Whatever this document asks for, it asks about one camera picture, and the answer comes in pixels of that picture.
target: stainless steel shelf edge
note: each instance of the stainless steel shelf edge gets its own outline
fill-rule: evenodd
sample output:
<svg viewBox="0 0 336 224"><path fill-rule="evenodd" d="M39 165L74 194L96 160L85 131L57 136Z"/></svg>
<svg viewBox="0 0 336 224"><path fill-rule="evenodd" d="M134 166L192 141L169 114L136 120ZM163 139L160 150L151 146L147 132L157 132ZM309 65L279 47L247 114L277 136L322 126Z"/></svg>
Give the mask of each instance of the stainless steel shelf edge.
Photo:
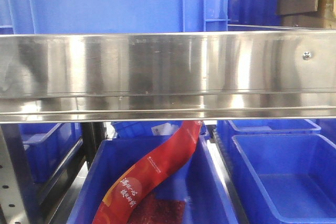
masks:
<svg viewBox="0 0 336 224"><path fill-rule="evenodd" d="M336 31L0 36L0 122L336 116Z"/></svg>

